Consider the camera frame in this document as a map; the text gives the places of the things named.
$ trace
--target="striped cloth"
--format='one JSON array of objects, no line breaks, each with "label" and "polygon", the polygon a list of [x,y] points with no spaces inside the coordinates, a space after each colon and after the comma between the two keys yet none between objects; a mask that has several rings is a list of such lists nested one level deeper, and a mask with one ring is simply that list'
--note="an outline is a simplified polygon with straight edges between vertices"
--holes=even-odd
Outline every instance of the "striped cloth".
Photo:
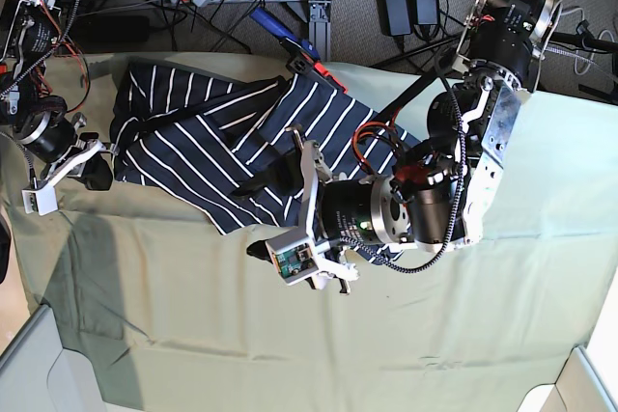
[{"label": "striped cloth", "polygon": [[[326,164],[349,179],[365,175],[351,135],[376,112],[349,96],[295,75],[237,84],[165,65],[132,62],[114,106],[110,140],[116,180],[157,186],[202,210],[222,233],[252,224],[296,225],[302,192],[282,197],[267,188],[231,198],[244,181],[293,148],[285,128],[301,124]],[[410,145],[416,140],[403,132]],[[385,144],[364,155],[381,173],[393,164]]]}]

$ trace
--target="gray carpet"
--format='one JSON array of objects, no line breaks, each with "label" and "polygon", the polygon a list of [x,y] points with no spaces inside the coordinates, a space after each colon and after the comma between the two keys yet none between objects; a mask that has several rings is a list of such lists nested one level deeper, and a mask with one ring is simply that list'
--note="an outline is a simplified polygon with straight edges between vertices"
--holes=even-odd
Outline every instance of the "gray carpet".
[{"label": "gray carpet", "polygon": [[[464,20],[469,12],[472,0],[449,0],[450,15],[459,20]],[[565,7],[580,6],[585,10],[586,19],[590,21],[590,30],[598,35],[602,30],[608,29],[616,34],[614,20],[617,7],[613,0],[570,0]],[[447,9],[445,0],[440,0],[443,10]],[[200,13],[210,17],[216,6],[207,6],[200,9]],[[223,5],[214,23],[221,29],[227,29],[246,11],[248,5]],[[294,14],[285,7],[269,5],[268,9],[283,20],[295,33],[306,36],[306,26],[303,25]],[[580,22],[580,14],[565,16],[560,21],[558,31],[572,33]],[[460,31],[460,26],[452,21],[447,24],[450,33]],[[213,31],[205,29],[200,21],[196,21],[191,32],[191,20],[187,20],[176,28],[176,36],[181,51],[206,51],[218,41],[218,36]],[[285,58],[285,51],[277,41],[262,30],[250,19],[244,20],[234,31],[234,36],[251,46],[254,54],[268,57]],[[415,37],[406,40],[407,49],[421,45],[422,42]],[[166,32],[152,35],[151,39],[139,46],[140,50],[171,50],[171,42]],[[237,44],[231,41],[221,47],[221,51],[241,52]],[[398,53],[398,48],[391,38],[383,36],[380,32],[379,18],[376,0],[335,0],[332,10],[332,61],[348,62],[358,65],[369,66],[380,60],[389,58]],[[594,67],[584,76],[576,76],[574,73],[574,59],[569,57],[547,54],[543,63],[541,83],[551,92],[570,96],[583,96],[577,84],[588,86],[609,92],[613,82],[598,72]],[[415,63],[422,64],[430,58],[430,54],[415,57]],[[610,56],[597,56],[595,61],[606,71],[611,71]],[[400,62],[389,68],[398,72],[412,72],[412,67],[406,62]]]}]

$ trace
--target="navy striped fabric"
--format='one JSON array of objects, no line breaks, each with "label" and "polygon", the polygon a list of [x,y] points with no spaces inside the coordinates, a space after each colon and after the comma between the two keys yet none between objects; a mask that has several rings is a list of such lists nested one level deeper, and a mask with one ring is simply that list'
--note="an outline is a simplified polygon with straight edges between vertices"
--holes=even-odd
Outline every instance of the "navy striped fabric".
[{"label": "navy striped fabric", "polygon": [[[288,82],[233,84],[135,62],[114,114],[110,138],[120,147],[116,180],[157,186],[204,211],[225,234],[252,224],[296,224],[302,192],[281,197],[266,189],[248,200],[230,197],[294,146],[287,126],[300,124],[308,139],[318,141],[334,173],[361,179],[351,135],[376,113],[299,75]],[[416,143],[400,133],[409,145]],[[394,160],[385,144],[373,141],[363,150],[374,167],[388,172]]]}]

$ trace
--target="blue screwdriver handle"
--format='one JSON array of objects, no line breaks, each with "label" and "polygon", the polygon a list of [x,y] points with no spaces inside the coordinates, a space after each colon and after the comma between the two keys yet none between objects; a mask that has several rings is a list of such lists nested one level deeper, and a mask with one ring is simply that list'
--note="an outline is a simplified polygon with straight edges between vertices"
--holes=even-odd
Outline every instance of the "blue screwdriver handle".
[{"label": "blue screwdriver handle", "polygon": [[269,14],[266,10],[258,7],[251,14],[251,18],[256,21],[260,26],[269,31],[278,40],[289,39],[292,42],[300,45],[314,60],[320,60],[318,51],[313,44],[305,39],[300,40],[292,31],[290,31],[285,25],[281,24],[274,16]]}]

